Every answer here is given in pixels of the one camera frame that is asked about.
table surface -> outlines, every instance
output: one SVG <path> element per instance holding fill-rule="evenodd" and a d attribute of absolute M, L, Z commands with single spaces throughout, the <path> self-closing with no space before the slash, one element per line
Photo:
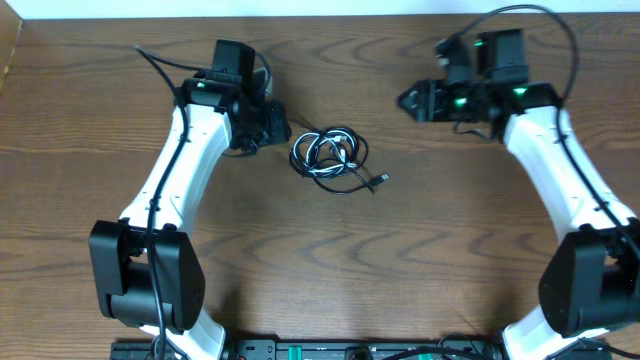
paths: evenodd
<path fill-rule="evenodd" d="M 557 247 L 526 173 L 503 145 L 395 105 L 442 76 L 432 46 L 473 18 L 26 22 L 0 97 L 0 358 L 105 358 L 112 341 L 143 336 L 100 315 L 87 247 L 94 222 L 137 194 L 170 124 L 169 90 L 134 44 L 206 66 L 216 39 L 247 42 L 290 116 L 353 127 L 371 144 L 369 172 L 391 175 L 375 196 L 334 196 L 289 168 L 289 145 L 221 159 L 192 236 L 217 322 L 283 339 L 425 339 L 519 320 Z M 640 15 L 566 18 L 582 48 L 575 130 L 640 209 Z M 532 80 L 562 89 L 562 32 L 541 15 L 482 30 L 510 27 L 526 29 Z M 637 330 L 607 338 L 640 351 Z"/>

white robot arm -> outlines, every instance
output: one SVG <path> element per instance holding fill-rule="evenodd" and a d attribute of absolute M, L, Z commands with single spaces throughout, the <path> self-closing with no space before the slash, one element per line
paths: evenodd
<path fill-rule="evenodd" d="M 211 173 L 222 153 L 229 148 L 231 125 L 228 114 L 214 111 L 211 106 L 189 104 L 186 107 L 190 125 L 189 140 L 180 152 L 173 171 L 163 188 L 156 213 L 156 229 L 165 224 L 176 226 L 176 230 L 191 235 L 196 211 L 202 199 Z M 122 215 L 131 226 L 145 227 L 149 215 L 149 199 L 155 191 L 162 172 L 167 168 L 182 133 L 182 115 L 176 107 L 167 142 L 140 193 Z M 141 330 L 158 335 L 153 325 L 143 325 Z M 217 360 L 225 341 L 224 328 L 214 322 L 205 310 L 182 334 L 166 330 L 167 338 L 188 355 L 190 359 Z"/>
<path fill-rule="evenodd" d="M 584 182 L 569 163 L 557 139 L 553 106 L 528 109 L 514 115 L 507 124 L 504 143 L 529 174 L 547 208 L 561 242 L 567 233 L 577 231 L 584 224 L 595 229 L 614 227 L 609 217 L 598 208 Z M 635 214 L 613 194 L 580 146 L 569 122 L 569 114 L 562 111 L 562 132 L 571 153 L 613 214 L 628 225 Z M 575 342 L 579 337 L 593 337 L 607 332 L 599 328 L 578 337 L 563 338 L 548 324 L 540 306 L 503 332 L 505 348 L 511 359 L 544 359 Z"/>

wood grain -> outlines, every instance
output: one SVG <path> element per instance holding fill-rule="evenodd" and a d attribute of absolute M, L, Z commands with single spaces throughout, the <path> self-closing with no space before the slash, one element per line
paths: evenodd
<path fill-rule="evenodd" d="M 375 196 L 339 197 L 296 176 L 287 145 L 223 158 L 192 238 L 216 321 L 332 339 L 488 334 L 517 321 L 556 248 L 527 175 L 503 146 L 415 124 L 395 106 L 414 81 L 442 75 L 432 45 L 472 18 L 26 22 L 0 98 L 0 358 L 105 358 L 114 339 L 142 336 L 101 317 L 87 248 L 95 220 L 117 219 L 138 192 L 169 126 L 169 91 L 133 44 L 207 65 L 216 39 L 249 43 L 291 116 L 352 126 L 372 146 L 369 171 L 391 175 Z M 640 15 L 566 18 L 583 49 L 576 132 L 640 209 Z M 483 29 L 518 26 L 532 79 L 561 88 L 566 45 L 544 17 Z M 640 351 L 637 330 L 608 338 Z"/>

black joint housing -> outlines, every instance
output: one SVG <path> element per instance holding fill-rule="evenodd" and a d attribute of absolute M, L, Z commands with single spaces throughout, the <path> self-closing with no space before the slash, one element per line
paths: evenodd
<path fill-rule="evenodd" d="M 247 44 L 218 40 L 213 55 L 212 72 L 208 78 L 219 82 L 239 84 L 244 92 L 251 92 L 255 50 Z"/>
<path fill-rule="evenodd" d="M 173 333 L 191 329 L 202 309 L 204 273 L 186 233 L 154 231 L 156 269 L 165 324 Z M 127 326 L 158 326 L 149 265 L 136 262 L 145 229 L 98 220 L 89 236 L 91 265 L 102 315 Z"/>
<path fill-rule="evenodd" d="M 478 49 L 478 75 L 496 84 L 524 84 L 529 81 L 521 29 L 478 34 L 475 45 Z"/>
<path fill-rule="evenodd" d="M 625 228 L 637 244 L 640 223 L 631 219 Z M 640 321 L 639 273 L 639 259 L 615 228 L 583 225 L 565 236 L 540 279 L 542 312 L 563 337 Z"/>

green led light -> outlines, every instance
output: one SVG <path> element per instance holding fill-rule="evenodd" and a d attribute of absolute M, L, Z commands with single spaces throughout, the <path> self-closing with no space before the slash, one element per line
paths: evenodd
<path fill-rule="evenodd" d="M 515 88 L 515 89 L 513 89 L 513 92 L 516 93 L 516 95 L 518 95 L 518 96 L 524 95 L 524 93 L 526 91 L 527 91 L 527 88 Z"/>
<path fill-rule="evenodd" d="M 460 98 L 455 100 L 456 106 L 463 107 L 467 103 L 467 98 Z"/>

